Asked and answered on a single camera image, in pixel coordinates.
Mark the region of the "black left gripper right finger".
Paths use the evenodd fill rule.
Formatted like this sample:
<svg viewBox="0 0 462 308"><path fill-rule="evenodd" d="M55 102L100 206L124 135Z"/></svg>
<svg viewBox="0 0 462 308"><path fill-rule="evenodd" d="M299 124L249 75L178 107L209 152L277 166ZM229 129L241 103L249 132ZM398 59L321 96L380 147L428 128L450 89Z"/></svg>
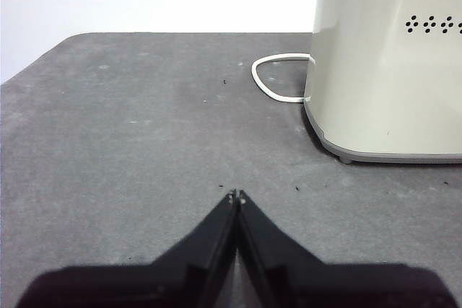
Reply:
<svg viewBox="0 0 462 308"><path fill-rule="evenodd" d="M285 234L243 190L238 250L262 307L456 307L442 279L400 263L325 263Z"/></svg>

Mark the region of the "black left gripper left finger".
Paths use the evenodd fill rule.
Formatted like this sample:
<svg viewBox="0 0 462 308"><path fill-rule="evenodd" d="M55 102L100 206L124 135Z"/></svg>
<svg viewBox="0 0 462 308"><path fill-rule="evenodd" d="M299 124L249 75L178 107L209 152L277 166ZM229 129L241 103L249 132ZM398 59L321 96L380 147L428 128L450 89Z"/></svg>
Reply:
<svg viewBox="0 0 462 308"><path fill-rule="evenodd" d="M18 307L214 307L235 261L234 190L181 241L141 265L71 266L39 275Z"/></svg>

